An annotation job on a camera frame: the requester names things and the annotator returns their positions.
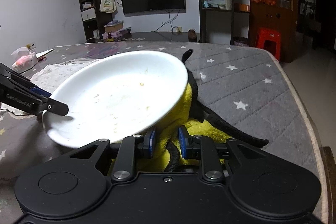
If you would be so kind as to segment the yellow black cleaning cloth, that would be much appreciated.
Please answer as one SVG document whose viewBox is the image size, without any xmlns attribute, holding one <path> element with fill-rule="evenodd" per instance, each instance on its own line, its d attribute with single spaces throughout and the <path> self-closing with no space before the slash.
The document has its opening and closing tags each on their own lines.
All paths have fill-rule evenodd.
<svg viewBox="0 0 336 224">
<path fill-rule="evenodd" d="M 141 164 L 151 172 L 176 172 L 178 166 L 195 165 L 196 160 L 182 159 L 178 128 L 185 126 L 191 135 L 205 135 L 216 143 L 236 138 L 257 148 L 269 143 L 268 140 L 252 137 L 233 127 L 218 114 L 198 101 L 198 85 L 191 71 L 188 73 L 186 91 L 177 105 L 158 125 L 153 157 Z"/>
</svg>

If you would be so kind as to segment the red plastic stool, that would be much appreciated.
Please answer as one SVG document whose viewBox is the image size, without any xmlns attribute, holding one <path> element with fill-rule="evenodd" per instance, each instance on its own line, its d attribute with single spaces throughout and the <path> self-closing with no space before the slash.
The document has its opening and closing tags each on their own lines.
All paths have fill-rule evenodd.
<svg viewBox="0 0 336 224">
<path fill-rule="evenodd" d="M 272 48 L 272 55 L 280 61 L 281 57 L 281 33 L 274 29 L 260 27 L 256 36 L 256 47 L 266 50 L 266 46 Z"/>
</svg>

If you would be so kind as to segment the cardboard box on desk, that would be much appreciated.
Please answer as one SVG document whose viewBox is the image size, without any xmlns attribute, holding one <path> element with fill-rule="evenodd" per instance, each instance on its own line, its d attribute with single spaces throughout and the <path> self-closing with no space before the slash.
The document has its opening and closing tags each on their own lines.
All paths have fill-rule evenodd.
<svg viewBox="0 0 336 224">
<path fill-rule="evenodd" d="M 105 28 L 105 32 L 107 34 L 117 32 L 117 31 L 123 29 L 123 21 L 113 20 L 113 21 L 109 22 L 108 24 L 106 24 L 104 26 L 104 28 Z"/>
</svg>

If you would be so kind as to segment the white ceramic bowl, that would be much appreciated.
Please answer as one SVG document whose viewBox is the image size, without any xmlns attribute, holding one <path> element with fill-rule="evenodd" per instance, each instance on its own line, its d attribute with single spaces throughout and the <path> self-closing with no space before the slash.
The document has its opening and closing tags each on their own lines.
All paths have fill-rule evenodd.
<svg viewBox="0 0 336 224">
<path fill-rule="evenodd" d="M 187 80 L 183 62 L 160 51 L 132 51 L 95 61 L 52 93 L 52 99 L 68 106 L 68 113 L 44 112 L 45 132 L 70 148 L 142 133 L 173 109 Z"/>
</svg>

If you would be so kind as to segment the clear plastic bag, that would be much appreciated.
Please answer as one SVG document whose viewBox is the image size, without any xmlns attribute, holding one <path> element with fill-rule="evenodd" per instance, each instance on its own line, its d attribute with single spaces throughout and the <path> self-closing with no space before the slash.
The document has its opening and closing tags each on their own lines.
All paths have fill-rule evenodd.
<svg viewBox="0 0 336 224">
<path fill-rule="evenodd" d="M 15 60 L 12 69 L 17 73 L 23 73 L 33 68 L 38 63 L 36 52 L 31 51 L 26 47 L 18 48 L 11 54 L 11 56 Z"/>
</svg>

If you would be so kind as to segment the dark low desk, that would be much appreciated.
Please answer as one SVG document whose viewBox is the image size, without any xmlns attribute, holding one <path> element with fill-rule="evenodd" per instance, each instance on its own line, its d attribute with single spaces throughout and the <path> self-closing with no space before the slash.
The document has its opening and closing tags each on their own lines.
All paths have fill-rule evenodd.
<svg viewBox="0 0 336 224">
<path fill-rule="evenodd" d="M 119 37 L 108 39 L 90 38 L 85 43 L 104 43 L 121 41 L 144 41 L 144 42 L 193 42 L 200 43 L 200 34 L 192 34 L 189 38 L 188 32 L 130 32 Z"/>
</svg>

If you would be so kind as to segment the white cloth on mattress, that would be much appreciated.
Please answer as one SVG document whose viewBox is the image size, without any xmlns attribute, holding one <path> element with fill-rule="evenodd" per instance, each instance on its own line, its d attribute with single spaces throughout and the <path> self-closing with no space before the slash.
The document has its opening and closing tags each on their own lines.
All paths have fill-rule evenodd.
<svg viewBox="0 0 336 224">
<path fill-rule="evenodd" d="M 35 73 L 29 80 L 36 86 L 52 94 L 66 79 L 93 62 L 94 59 L 75 59 L 64 64 L 47 65 L 44 69 Z M 1 104 L 5 105 L 6 110 L 12 111 L 16 109 L 5 103 Z M 19 113 L 29 115 L 29 113 L 21 110 L 19 110 Z"/>
</svg>

